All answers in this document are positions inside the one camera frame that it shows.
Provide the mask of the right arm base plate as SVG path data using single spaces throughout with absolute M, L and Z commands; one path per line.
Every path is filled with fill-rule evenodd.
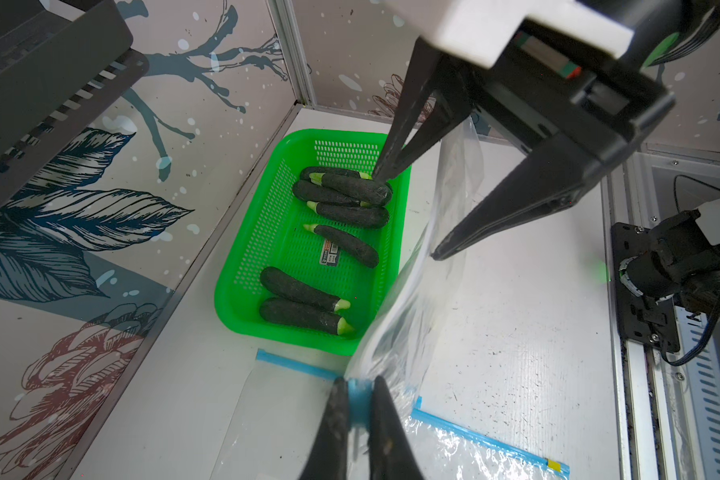
M 659 274 L 649 231 L 619 222 L 611 226 L 610 235 L 620 337 L 677 353 L 680 341 L 669 281 Z

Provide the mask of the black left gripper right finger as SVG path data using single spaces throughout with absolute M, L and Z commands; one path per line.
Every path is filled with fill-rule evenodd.
M 368 447 L 372 480 L 424 479 L 382 376 L 373 382 Z

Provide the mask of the small clear zip-top bag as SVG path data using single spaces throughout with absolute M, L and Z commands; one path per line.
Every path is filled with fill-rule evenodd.
M 440 143 L 428 223 L 349 362 L 350 380 L 385 379 L 403 419 L 414 408 L 463 278 L 463 254 L 436 260 L 434 252 L 472 209 L 483 179 L 480 142 L 466 119 Z

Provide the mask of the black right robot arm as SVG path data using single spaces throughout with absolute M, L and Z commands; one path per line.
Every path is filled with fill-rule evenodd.
M 418 31 L 373 176 L 396 178 L 478 114 L 524 154 L 434 249 L 448 259 L 578 203 L 674 107 L 645 69 L 720 29 L 720 1 L 394 1 Z

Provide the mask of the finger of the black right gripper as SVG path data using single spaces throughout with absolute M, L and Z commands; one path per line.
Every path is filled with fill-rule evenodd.
M 396 178 L 471 115 L 463 73 L 463 61 L 416 40 L 374 180 Z
M 572 207 L 582 189 L 582 147 L 556 134 L 542 141 L 432 253 L 448 259 L 496 233 Z

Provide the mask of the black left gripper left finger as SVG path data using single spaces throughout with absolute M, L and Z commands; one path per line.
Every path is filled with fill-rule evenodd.
M 348 383 L 336 379 L 299 480 L 346 480 L 351 427 Z

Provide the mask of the large clear zip-top bag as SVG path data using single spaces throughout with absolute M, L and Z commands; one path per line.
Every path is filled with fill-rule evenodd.
M 308 462 L 338 373 L 259 350 L 211 476 L 296 479 Z M 567 479 L 564 463 L 509 446 L 422 410 L 402 427 L 427 479 Z

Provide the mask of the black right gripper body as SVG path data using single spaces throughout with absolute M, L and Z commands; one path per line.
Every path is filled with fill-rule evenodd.
M 526 20 L 520 32 L 567 57 L 562 76 L 515 41 L 469 75 L 474 103 L 525 157 L 496 187 L 520 204 L 573 204 L 626 160 L 675 105 L 638 67 Z

